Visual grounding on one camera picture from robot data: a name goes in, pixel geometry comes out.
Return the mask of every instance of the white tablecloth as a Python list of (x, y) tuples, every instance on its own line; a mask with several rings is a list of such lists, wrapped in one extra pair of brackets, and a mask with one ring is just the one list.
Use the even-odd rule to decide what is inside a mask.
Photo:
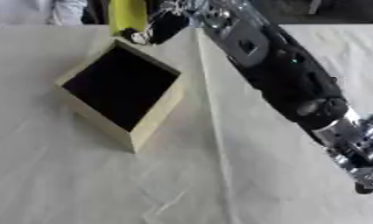
[[(373, 25), (286, 29), (373, 112)], [(185, 73), (186, 98), (142, 153), (120, 150), (53, 85), (108, 41), (101, 26), (0, 27), (0, 224), (373, 223), (373, 194), (192, 29), (144, 48)]]

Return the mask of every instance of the wooden box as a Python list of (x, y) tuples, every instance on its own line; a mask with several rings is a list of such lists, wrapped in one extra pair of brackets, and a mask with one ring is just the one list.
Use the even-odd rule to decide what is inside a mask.
[(67, 105), (137, 152), (183, 96), (180, 72), (115, 40), (56, 81)]

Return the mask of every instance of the table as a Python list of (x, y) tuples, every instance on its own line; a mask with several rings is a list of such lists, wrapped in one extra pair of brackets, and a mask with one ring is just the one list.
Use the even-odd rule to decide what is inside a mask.
[[(285, 27), (373, 112), (373, 25)], [(373, 223), (373, 195), (263, 102), (201, 31), (142, 50), (186, 98), (132, 155), (74, 115), (53, 81), (104, 26), (0, 26), (0, 223)]]

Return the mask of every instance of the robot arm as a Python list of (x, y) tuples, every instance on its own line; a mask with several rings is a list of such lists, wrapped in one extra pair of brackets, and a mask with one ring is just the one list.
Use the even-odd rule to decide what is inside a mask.
[(358, 193), (373, 192), (373, 115), (361, 118), (349, 106), (336, 78), (304, 47), (247, 0), (174, 3), (174, 16), (200, 24), (277, 112), (327, 150), (355, 181)]

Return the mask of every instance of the person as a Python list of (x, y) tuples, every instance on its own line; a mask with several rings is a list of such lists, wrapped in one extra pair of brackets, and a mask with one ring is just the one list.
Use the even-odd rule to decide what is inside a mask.
[(0, 0), (0, 25), (81, 25), (87, 0)]

